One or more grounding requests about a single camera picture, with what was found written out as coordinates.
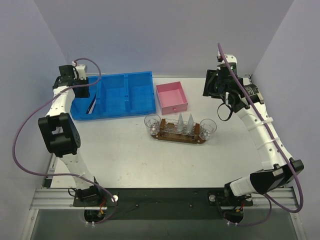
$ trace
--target white wall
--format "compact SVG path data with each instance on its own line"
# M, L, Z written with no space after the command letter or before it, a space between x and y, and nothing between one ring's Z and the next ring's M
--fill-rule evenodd
M319 0L295 0L253 74L281 140L303 160L300 215L310 240L320 236L319 11Z
M241 59L240 74L253 73L292 2L35 0L67 59L90 57L104 73L196 77L216 66L219 41Z
M15 166L11 145L27 115L52 97L58 66L66 63L32 0L5 0L0 8L0 239L20 239L41 177ZM17 156L34 171L45 172L50 155L38 130L38 114L18 140Z

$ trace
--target glass cup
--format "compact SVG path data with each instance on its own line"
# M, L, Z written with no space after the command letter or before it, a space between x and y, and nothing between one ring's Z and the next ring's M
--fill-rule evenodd
M156 135L160 131L161 118L157 114L149 114L144 118L146 130L151 135Z
M215 121L206 118L200 122L200 138L202 140L208 140L213 133L217 130L217 124Z

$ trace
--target wooden holder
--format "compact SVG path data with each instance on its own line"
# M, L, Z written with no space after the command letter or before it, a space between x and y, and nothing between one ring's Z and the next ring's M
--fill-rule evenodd
M200 134L200 125L199 123L195 124L194 127L194 136L183 135L179 133L165 132L166 119L163 118L160 123L160 131L157 135L151 135L154 139L172 141L186 144L203 144L206 140L203 140L199 137Z

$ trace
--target screw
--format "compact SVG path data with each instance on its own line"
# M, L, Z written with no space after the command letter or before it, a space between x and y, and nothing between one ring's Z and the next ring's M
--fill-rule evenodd
M211 195L209 196L209 201L210 201L210 202L215 202L215 201L216 201L216 196L213 195L213 194L211 194Z

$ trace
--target black mounting plate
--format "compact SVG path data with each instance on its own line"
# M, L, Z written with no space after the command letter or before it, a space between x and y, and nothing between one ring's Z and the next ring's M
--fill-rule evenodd
M241 206L242 201L231 205L224 199L224 188L108 188L118 196L116 214L112 220L212 220L221 219L215 195L221 207ZM106 196L106 215L114 211L115 203ZM253 202L245 201L245 206ZM74 207L92 207L74 199Z

